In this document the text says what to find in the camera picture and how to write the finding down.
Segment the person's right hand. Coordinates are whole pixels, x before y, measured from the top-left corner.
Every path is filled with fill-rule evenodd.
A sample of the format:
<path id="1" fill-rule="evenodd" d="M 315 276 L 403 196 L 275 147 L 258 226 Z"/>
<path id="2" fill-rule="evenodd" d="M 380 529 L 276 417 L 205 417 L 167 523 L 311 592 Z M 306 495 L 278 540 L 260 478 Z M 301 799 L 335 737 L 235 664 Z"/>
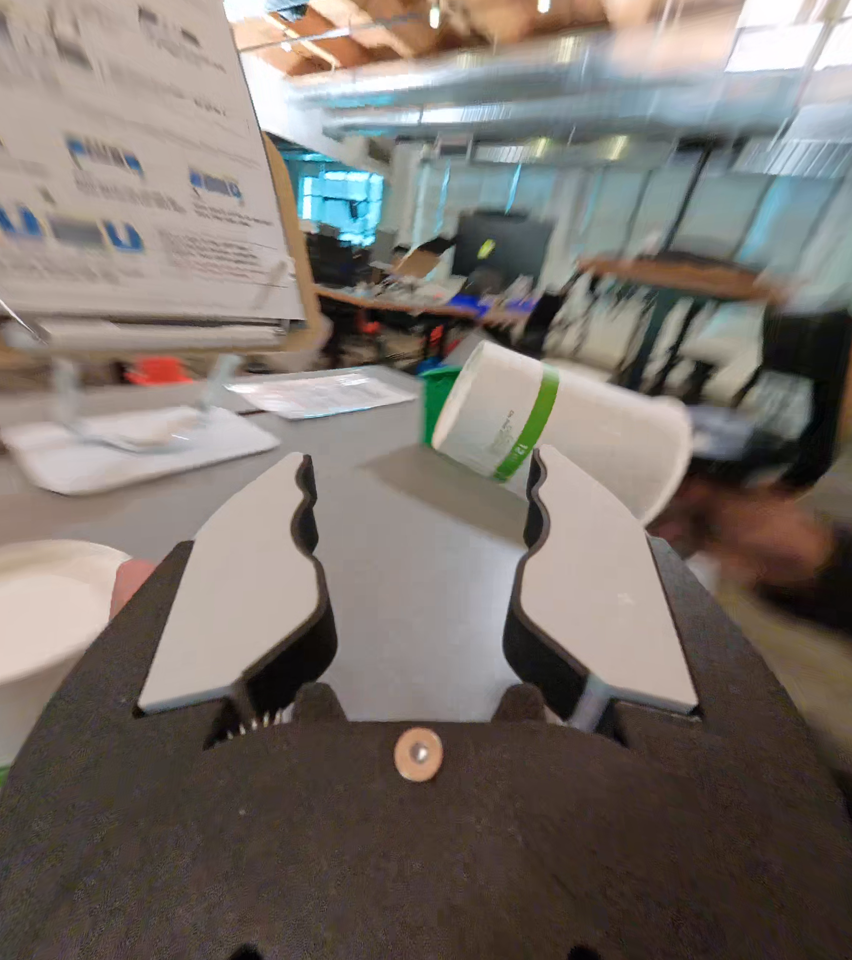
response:
<path id="1" fill-rule="evenodd" d="M 742 586 L 805 587 L 837 548 L 832 527 L 769 486 L 686 480 L 649 533 L 680 554 L 704 554 Z"/>

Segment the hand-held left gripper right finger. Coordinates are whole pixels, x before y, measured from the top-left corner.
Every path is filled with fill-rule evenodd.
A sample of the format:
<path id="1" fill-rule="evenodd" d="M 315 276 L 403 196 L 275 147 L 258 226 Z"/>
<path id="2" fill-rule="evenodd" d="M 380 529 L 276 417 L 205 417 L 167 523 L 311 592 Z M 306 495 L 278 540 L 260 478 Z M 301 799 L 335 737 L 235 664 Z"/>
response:
<path id="1" fill-rule="evenodd" d="M 504 656 L 566 726 L 613 703 L 691 715 L 698 696 L 650 541 L 624 504 L 554 446 L 533 451 Z"/>

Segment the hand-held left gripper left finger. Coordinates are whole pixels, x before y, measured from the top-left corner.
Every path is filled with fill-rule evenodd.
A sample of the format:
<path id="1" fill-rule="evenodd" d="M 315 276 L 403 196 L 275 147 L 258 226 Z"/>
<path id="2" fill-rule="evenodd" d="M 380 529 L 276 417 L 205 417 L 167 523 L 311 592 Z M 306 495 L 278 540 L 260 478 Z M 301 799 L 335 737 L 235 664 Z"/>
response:
<path id="1" fill-rule="evenodd" d="M 192 541 L 138 710 L 222 701 L 230 735 L 286 722 L 337 652 L 312 457 L 289 453 L 231 496 Z"/>

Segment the wooden document stand white base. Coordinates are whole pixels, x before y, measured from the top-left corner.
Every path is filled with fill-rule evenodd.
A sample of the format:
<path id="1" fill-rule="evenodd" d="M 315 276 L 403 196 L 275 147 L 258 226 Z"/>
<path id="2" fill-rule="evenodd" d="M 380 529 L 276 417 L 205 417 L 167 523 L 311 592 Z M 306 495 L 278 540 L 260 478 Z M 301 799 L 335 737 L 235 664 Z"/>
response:
<path id="1" fill-rule="evenodd" d="M 95 494 L 261 454 L 278 444 L 224 408 L 222 398 L 246 358 L 279 357 L 282 369 L 300 369 L 324 344 L 328 324 L 312 289 L 285 164 L 262 138 L 304 318 L 286 327 L 190 317 L 34 318 L 0 302 L 0 337 L 14 356 L 37 356 L 50 368 L 50 413 L 23 426 L 0 427 L 0 442 L 35 486 L 64 496 Z M 180 359 L 193 382 L 124 382 L 124 366 L 149 355 Z"/>

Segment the grey desk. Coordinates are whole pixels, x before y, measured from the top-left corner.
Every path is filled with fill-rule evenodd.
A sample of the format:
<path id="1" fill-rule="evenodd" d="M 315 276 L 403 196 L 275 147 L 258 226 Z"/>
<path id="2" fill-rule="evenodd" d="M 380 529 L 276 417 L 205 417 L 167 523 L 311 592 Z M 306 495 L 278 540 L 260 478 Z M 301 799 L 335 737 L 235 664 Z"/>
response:
<path id="1" fill-rule="evenodd" d="M 335 615 L 324 676 L 352 719 L 491 716 L 526 498 L 420 444 L 421 401 L 299 422 L 245 420 L 276 450 L 88 496 L 33 486 L 0 453 L 0 546 L 74 539 L 159 561 L 289 452 L 312 456 L 317 556 Z"/>

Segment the orange traffic cone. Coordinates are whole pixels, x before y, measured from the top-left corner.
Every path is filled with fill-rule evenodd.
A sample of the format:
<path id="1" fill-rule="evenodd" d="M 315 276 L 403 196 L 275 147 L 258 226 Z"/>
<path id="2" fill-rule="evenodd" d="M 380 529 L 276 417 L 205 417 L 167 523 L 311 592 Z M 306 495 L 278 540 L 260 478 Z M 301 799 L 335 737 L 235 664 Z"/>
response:
<path id="1" fill-rule="evenodd" d="M 123 368 L 124 382 L 139 387 L 165 387 L 193 382 L 187 366 L 173 356 L 142 356 Z"/>

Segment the laminated paper sheet red label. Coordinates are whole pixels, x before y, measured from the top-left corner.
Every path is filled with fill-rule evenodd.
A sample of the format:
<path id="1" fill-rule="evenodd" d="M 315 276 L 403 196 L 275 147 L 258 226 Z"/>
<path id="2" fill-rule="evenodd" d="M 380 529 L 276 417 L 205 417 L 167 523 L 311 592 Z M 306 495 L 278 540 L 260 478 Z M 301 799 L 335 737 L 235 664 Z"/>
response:
<path id="1" fill-rule="evenodd" d="M 418 394 L 391 386 L 364 368 L 322 377 L 235 382 L 227 388 L 255 409 L 289 422 L 323 419 L 414 402 Z"/>

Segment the large black display screen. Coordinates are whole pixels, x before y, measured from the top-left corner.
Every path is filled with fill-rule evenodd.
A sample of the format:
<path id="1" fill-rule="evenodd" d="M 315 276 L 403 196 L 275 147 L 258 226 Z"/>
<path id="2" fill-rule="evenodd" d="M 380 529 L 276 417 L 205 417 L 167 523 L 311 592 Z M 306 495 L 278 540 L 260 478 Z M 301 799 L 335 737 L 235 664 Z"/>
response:
<path id="1" fill-rule="evenodd" d="M 475 211 L 460 215 L 451 275 L 467 278 L 492 270 L 504 285 L 519 277 L 539 282 L 554 222 L 526 214 Z"/>

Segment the printed instruction sheet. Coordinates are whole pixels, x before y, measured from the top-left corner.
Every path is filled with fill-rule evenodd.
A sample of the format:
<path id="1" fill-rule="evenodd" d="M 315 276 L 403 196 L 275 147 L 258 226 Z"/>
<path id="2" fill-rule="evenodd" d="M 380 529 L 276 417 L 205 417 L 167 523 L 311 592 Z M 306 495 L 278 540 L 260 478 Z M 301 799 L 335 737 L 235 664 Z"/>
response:
<path id="1" fill-rule="evenodd" d="M 304 318 L 222 2 L 0 1 L 0 303 Z"/>

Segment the person's left hand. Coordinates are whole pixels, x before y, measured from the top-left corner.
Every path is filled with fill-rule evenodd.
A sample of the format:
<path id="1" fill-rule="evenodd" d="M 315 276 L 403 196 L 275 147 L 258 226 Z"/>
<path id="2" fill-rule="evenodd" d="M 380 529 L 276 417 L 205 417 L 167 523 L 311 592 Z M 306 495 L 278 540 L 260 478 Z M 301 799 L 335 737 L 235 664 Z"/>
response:
<path id="1" fill-rule="evenodd" d="M 128 559 L 116 571 L 109 607 L 113 619 L 156 569 L 154 562 Z"/>

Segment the green plastic box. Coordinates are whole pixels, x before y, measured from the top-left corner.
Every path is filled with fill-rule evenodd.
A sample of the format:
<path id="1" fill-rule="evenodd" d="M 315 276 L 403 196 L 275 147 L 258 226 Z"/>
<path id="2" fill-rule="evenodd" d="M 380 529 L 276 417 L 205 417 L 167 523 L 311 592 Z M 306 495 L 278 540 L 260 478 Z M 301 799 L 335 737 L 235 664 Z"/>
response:
<path id="1" fill-rule="evenodd" d="M 461 371 L 461 366 L 441 365 L 432 366 L 419 375 L 422 384 L 421 442 L 426 447 L 432 444 L 432 436 L 442 409 Z"/>

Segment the wooden table black legs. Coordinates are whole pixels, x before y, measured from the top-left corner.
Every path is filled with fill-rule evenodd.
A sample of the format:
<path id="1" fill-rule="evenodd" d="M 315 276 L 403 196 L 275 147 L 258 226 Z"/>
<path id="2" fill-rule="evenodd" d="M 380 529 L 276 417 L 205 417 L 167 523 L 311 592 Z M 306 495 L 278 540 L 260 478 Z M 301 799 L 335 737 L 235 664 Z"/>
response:
<path id="1" fill-rule="evenodd" d="M 312 284 L 312 288 L 320 299 L 363 310 L 394 311 L 409 316 L 431 316 L 442 319 L 467 321 L 479 325 L 520 326 L 525 324 L 529 316 L 535 312 L 534 307 L 514 309 L 496 306 L 482 310 L 478 306 L 440 303 L 433 299 L 396 299 L 395 297 L 372 294 L 370 292 L 357 292 L 353 289 L 340 289 L 317 283 Z"/>

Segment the white paper cup green band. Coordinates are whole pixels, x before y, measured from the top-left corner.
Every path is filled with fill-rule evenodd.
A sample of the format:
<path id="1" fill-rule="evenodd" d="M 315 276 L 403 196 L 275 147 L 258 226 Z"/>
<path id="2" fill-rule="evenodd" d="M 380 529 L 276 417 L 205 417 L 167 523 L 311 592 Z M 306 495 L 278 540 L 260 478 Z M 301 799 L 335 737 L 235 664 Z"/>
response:
<path id="1" fill-rule="evenodd" d="M 71 539 L 0 547 L 0 787 L 25 739 L 108 621 L 114 548 Z"/>
<path id="2" fill-rule="evenodd" d="M 515 489 L 532 451 L 551 446 L 642 522 L 672 500 L 694 452 L 686 407 L 481 342 L 466 360 L 430 438 L 439 454 Z"/>

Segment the raised wooden edged table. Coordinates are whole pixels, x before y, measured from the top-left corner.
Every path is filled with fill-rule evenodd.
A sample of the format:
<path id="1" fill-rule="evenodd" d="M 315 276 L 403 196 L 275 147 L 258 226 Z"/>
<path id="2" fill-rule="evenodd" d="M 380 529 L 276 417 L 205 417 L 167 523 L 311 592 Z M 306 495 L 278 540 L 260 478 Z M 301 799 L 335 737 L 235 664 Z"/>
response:
<path id="1" fill-rule="evenodd" d="M 576 267 L 584 273 L 611 277 L 688 297 L 730 303 L 784 304 L 791 296 L 782 285 L 731 263 L 702 263 L 662 258 L 582 257 Z"/>

